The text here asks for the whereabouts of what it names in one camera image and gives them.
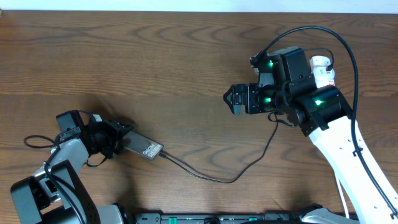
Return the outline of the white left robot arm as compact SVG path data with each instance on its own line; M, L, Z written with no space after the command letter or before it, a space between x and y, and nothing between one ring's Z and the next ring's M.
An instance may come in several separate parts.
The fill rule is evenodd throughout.
M101 153L110 159L118 153L133 127L97 115L88 124L69 114L57 117L57 123L60 134L50 140L50 157L11 187L21 223L135 223L135 217L116 203L95 205L79 178L90 156Z

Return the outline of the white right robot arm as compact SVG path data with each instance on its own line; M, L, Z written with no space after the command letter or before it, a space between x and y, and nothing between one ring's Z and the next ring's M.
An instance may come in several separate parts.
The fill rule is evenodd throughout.
M234 114L286 114L325 156L360 223L397 223L397 192L364 142L353 110L333 80L316 80L235 84L223 99Z

